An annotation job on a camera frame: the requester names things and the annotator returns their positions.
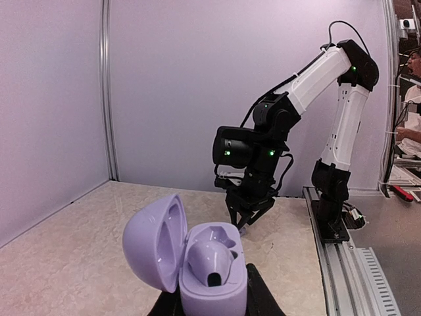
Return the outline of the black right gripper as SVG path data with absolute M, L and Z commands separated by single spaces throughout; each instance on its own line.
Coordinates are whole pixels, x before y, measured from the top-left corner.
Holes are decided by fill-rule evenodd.
M 271 172 L 246 169 L 240 186 L 226 189 L 226 206 L 231 223 L 241 230 L 246 224 L 251 226 L 273 206 L 275 183 Z M 250 211 L 257 211 L 250 218 Z

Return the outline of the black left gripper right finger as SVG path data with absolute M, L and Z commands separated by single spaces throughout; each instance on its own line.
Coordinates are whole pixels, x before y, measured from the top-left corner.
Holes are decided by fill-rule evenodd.
M 256 266 L 246 264 L 247 268 L 247 309 L 250 316 L 286 316 L 276 302 Z

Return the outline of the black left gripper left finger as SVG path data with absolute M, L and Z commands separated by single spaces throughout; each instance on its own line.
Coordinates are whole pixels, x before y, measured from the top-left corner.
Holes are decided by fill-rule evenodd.
M 181 316 L 183 315 L 180 291 L 161 292 L 148 316 Z

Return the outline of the purple round charging case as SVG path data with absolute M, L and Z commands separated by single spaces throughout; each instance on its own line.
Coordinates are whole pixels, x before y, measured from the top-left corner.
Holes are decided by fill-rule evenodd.
M 187 252 L 196 242 L 217 241 L 237 253 L 227 282 L 206 287 L 192 274 Z M 223 222 L 187 227 L 178 194 L 158 199 L 127 222 L 122 248 L 131 270 L 144 283 L 164 292 L 180 291 L 186 315 L 245 315 L 247 268 L 238 229 Z

